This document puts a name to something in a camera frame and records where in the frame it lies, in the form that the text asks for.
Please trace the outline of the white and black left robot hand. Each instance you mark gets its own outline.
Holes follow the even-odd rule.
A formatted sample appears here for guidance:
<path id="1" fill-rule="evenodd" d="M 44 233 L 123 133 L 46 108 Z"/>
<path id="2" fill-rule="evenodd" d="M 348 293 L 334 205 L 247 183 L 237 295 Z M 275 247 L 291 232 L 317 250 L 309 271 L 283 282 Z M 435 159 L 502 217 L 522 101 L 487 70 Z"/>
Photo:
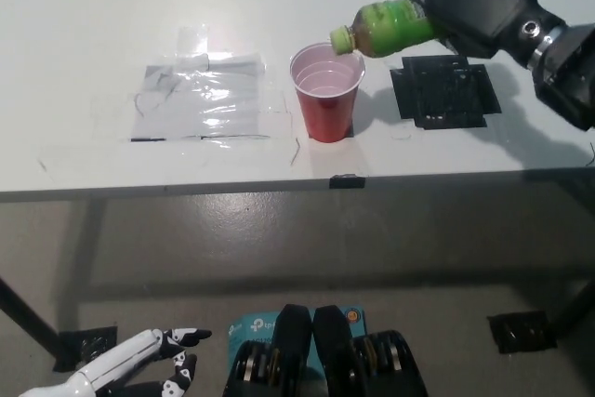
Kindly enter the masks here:
<path id="1" fill-rule="evenodd" d="M 197 356 L 186 352 L 212 332 L 198 328 L 145 330 L 101 354 L 65 382 L 25 391 L 25 396 L 182 396 L 191 386 Z M 164 380 L 128 386 L 152 362 L 171 360 L 174 374 Z"/>

